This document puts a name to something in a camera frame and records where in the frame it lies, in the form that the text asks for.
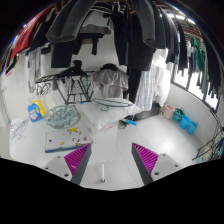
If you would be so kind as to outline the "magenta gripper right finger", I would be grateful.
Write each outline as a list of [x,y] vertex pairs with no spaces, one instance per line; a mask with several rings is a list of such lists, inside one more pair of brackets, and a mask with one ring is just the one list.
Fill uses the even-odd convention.
[[140,173],[144,185],[153,182],[151,177],[152,170],[158,160],[159,155],[137,143],[132,144],[132,156]]

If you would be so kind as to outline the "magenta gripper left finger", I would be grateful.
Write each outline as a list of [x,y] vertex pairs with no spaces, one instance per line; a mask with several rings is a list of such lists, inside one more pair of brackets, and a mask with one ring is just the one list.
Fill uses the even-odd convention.
[[79,185],[92,154],[91,145],[86,144],[67,154],[64,160],[72,174],[71,182]]

